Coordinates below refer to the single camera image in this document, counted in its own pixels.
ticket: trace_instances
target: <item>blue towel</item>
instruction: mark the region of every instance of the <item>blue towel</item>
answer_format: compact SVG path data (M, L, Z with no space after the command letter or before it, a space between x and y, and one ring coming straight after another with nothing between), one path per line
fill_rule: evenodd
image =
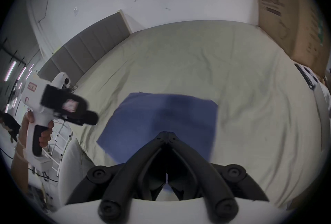
M130 93L97 143L117 163L126 162L159 132L171 131L209 161L217 104L177 94Z

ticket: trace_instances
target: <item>gray upholstered headboard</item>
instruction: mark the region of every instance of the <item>gray upholstered headboard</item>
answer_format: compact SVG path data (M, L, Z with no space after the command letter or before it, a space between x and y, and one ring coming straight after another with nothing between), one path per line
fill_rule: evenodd
M108 16L64 44L45 63L38 76L52 81L58 73L65 72L75 85L90 67L129 35L120 12Z

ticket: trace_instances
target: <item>red label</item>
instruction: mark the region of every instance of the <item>red label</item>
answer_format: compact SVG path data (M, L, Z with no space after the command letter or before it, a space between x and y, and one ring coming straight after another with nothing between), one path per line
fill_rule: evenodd
M62 109L70 112L70 113L74 113L76 112L78 106L78 102L68 99L63 105L62 105Z
M35 85L34 83L30 82L29 85L27 86L27 88L33 92L35 92L37 85Z

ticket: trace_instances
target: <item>wrinkled sheet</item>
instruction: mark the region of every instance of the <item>wrinkled sheet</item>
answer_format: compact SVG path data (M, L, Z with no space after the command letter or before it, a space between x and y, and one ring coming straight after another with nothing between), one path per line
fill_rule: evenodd
M281 206L321 167L321 127L313 92L284 51L258 27L228 21L171 23L132 34L77 83L100 115L71 125L96 165L115 162L96 143L131 92L184 94L218 105L210 161L242 165Z

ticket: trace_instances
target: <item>white handheld device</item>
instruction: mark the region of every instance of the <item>white handheld device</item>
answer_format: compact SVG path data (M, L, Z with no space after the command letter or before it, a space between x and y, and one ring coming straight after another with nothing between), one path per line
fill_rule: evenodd
M61 118L78 125L95 125L98 121L96 113L87 111L87 102L83 98L65 90L70 83L68 75L61 72L52 82L42 79L28 81L22 92L21 100L34 116L34 123L29 123L23 154L39 171L47 171L52 166L52 160L42 155L39 145L41 133L48 129L51 120Z

